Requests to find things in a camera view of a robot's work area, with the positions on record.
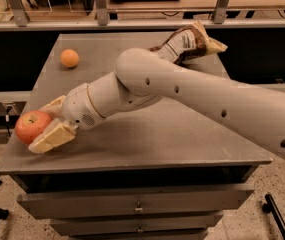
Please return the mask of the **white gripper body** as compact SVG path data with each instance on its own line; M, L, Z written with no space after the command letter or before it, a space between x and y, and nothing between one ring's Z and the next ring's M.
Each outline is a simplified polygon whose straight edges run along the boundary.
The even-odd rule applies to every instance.
M104 122L104 118L98 114L90 100L88 89L87 83L72 89L62 105L63 117L79 130L89 130Z

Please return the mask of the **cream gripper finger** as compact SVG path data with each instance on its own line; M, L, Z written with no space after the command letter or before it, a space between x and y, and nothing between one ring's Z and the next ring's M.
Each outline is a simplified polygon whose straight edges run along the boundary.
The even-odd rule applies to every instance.
M77 126L68 120L54 119L34 141L28 146L32 153L46 153L56 147L73 140Z
M50 103L40 108L40 111L48 113L52 118L59 118L62 116L62 107L66 96L61 95L58 98L52 100Z

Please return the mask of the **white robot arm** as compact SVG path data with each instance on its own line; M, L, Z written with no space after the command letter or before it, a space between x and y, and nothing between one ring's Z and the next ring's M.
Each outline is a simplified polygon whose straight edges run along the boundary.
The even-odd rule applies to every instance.
M174 99L285 159L285 93L180 67L157 54L132 48L115 70L72 89L42 108L53 116L29 145L45 153L70 142L118 113Z

